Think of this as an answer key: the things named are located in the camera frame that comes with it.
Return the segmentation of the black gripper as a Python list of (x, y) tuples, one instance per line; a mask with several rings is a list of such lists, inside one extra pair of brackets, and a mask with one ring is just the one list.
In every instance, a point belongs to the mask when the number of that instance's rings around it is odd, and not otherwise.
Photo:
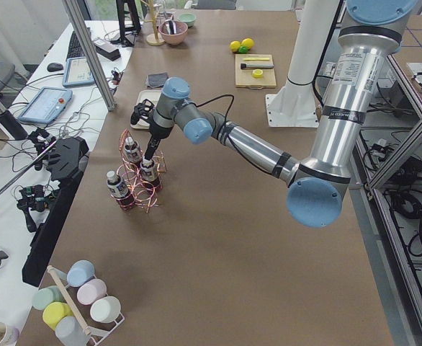
[(164, 128), (158, 124), (150, 124), (149, 132), (151, 138), (145, 150), (145, 159), (151, 160), (160, 145), (162, 139), (168, 138), (170, 135), (170, 128)]

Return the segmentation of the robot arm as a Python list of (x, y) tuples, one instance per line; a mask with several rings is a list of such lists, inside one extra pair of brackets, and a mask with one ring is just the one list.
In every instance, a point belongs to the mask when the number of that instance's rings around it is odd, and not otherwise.
[(324, 227), (340, 215), (351, 175), (348, 162), (364, 123), (382, 64), (401, 44), (414, 1), (348, 1), (338, 42), (341, 54), (323, 97), (309, 157), (296, 160), (216, 112), (191, 101), (188, 83), (171, 77), (149, 114), (150, 150), (174, 127), (194, 144), (215, 138), (288, 185), (287, 208), (298, 222)]

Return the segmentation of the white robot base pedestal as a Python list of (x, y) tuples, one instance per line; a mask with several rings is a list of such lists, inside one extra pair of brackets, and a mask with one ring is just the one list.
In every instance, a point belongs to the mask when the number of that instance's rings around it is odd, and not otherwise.
[(266, 95), (268, 124), (279, 128), (316, 128), (314, 78), (321, 56), (328, 46), (329, 32), (335, 27), (341, 2), (309, 0), (300, 20), (286, 84), (277, 94)]

